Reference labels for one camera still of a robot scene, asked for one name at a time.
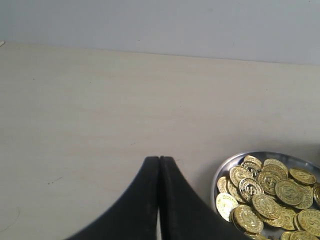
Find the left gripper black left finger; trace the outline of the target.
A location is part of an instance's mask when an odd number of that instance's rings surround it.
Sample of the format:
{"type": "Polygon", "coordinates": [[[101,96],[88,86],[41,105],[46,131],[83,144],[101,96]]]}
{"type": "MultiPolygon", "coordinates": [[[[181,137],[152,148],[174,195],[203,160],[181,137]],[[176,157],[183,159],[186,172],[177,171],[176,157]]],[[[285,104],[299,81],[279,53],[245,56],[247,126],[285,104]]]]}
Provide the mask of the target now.
{"type": "Polygon", "coordinates": [[[159,157],[144,159],[118,200],[69,240],[155,240],[157,238],[159,157]]]}

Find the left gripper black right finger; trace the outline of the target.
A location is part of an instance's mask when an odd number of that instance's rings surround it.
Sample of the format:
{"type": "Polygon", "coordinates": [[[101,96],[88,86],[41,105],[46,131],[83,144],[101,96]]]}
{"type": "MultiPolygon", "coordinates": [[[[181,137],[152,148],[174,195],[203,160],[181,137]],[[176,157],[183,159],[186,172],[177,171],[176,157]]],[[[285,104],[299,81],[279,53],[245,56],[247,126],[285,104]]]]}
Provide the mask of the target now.
{"type": "Polygon", "coordinates": [[[159,159],[159,217],[163,240],[248,240],[197,195],[174,158],[159,159]]]}

